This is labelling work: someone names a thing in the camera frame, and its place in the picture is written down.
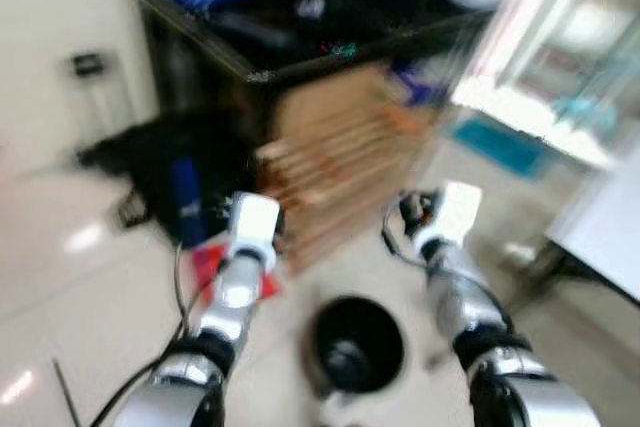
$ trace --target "black wire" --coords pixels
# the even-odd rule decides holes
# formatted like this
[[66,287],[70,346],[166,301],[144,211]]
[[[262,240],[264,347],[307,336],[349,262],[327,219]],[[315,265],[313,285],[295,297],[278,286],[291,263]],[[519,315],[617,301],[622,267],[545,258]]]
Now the black wire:
[[400,247],[398,246],[398,243],[396,242],[396,239],[393,233],[391,232],[391,229],[389,228],[389,218],[391,217],[391,213],[400,205],[400,202],[402,202],[409,195],[413,195],[415,193],[416,192],[409,192],[403,195],[396,195],[393,198],[393,200],[391,201],[391,203],[387,207],[387,210],[384,213],[384,217],[382,218],[382,236],[385,239],[385,242],[387,241],[390,242],[390,244],[387,243],[387,247],[389,248],[389,252],[391,253],[391,255],[398,257],[400,260],[402,260],[403,262],[409,265],[420,267],[421,269],[426,269],[427,264],[425,262],[420,262],[420,261],[411,259],[402,253],[402,251],[400,250]]
[[144,367],[138,370],[135,374],[129,377],[129,379],[127,379],[127,381],[124,384],[122,384],[122,386],[111,396],[109,401],[100,410],[100,412],[95,417],[93,422],[91,422],[90,427],[99,427],[107,418],[107,416],[111,413],[111,411],[117,405],[117,403],[120,401],[122,396],[126,394],[129,391],[129,389],[131,389],[131,387],[133,387],[133,385],[138,380],[140,380],[140,378],[144,374],[155,369],[158,365],[160,365],[160,363],[165,359],[171,346],[180,339],[180,334],[184,333],[185,331],[188,331],[189,328],[187,324],[188,324],[189,314],[191,313],[196,303],[198,302],[198,299],[200,298],[200,295],[202,295],[202,292],[204,292],[204,290],[211,284],[211,282],[213,282],[213,280],[214,280],[214,277],[212,276],[207,282],[205,282],[203,285],[201,285],[198,288],[198,290],[192,297],[191,301],[189,302],[189,305],[184,309],[184,315],[180,317],[180,322],[176,326],[175,331],[173,332],[173,335],[171,336],[169,343],[162,351],[162,354],[158,356],[156,359],[146,364]]
[[162,362],[162,357],[149,362],[147,365],[145,365],[135,374],[129,377],[129,379],[124,384],[122,384],[122,386],[111,396],[109,402],[105,404],[94,421],[91,422],[90,427],[99,427],[104,422],[104,419],[106,419],[107,416],[111,413],[120,398],[127,393],[127,391],[133,386],[133,384],[135,384],[144,374],[160,365],[160,362]]
[[53,369],[55,370],[56,377],[58,378],[58,383],[60,384],[60,388],[62,389],[62,394],[64,395],[64,400],[67,404],[67,408],[69,409],[69,415],[71,415],[73,425],[75,427],[82,427],[82,424],[80,423],[80,417],[78,417],[78,409],[76,409],[76,405],[73,402],[73,396],[71,395],[71,391],[69,390],[67,380],[64,378],[64,373],[62,372],[62,367],[60,367],[60,362],[58,362],[58,359],[53,359]]
[[182,258],[182,244],[180,241],[176,247],[176,256],[173,264],[173,292],[175,294],[176,304],[178,305],[178,311],[180,312],[180,318],[182,319],[183,334],[187,335],[189,331],[189,322],[187,316],[187,309],[184,306],[184,299],[182,298],[182,286],[180,285],[180,265]]

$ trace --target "black trash can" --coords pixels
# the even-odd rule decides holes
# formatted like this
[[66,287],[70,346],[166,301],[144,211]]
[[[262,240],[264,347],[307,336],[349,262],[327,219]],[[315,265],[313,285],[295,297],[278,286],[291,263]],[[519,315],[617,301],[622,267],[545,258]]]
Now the black trash can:
[[315,316],[303,343],[303,365],[319,397],[333,391],[365,394],[400,373],[404,342],[393,317],[377,302],[339,297]]

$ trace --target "red object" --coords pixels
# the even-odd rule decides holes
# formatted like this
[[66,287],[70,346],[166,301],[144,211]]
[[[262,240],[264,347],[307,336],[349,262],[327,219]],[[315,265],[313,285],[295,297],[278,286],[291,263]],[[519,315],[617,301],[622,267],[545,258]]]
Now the red object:
[[196,290],[202,291],[202,305],[206,306],[213,300],[213,285],[211,279],[218,273],[220,262],[227,253],[227,244],[203,245],[191,251],[193,273],[196,278]]
[[[220,262],[226,257],[227,244],[203,245],[191,251],[191,261],[193,263],[194,276],[196,278],[196,289],[202,291],[201,302],[203,306],[208,306],[213,300],[213,282],[211,279],[218,273]],[[268,299],[280,292],[278,283],[273,275],[265,275],[262,278],[261,299]]]

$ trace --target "wooden slats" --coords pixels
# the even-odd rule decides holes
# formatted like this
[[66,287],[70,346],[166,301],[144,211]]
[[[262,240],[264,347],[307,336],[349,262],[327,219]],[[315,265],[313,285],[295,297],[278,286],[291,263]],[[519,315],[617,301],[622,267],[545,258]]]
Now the wooden slats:
[[259,150],[271,179],[265,192],[286,209],[291,273],[380,221],[426,138],[417,133],[429,130],[402,115],[375,104],[350,108],[318,120],[305,138],[289,135]]

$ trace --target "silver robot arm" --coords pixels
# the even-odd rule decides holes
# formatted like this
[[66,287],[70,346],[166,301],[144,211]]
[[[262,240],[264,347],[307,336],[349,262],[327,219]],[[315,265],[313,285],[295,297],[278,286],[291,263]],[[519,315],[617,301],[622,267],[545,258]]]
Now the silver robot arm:
[[589,404],[516,332],[465,251],[481,196],[476,187],[450,182],[430,196],[428,207],[420,194],[400,203],[405,233],[426,261],[427,299],[438,330],[467,374],[476,427],[599,427]]
[[216,277],[214,302],[129,396],[114,427],[223,426],[225,385],[244,347],[263,275],[275,265],[279,211],[267,197],[236,196],[228,261]]

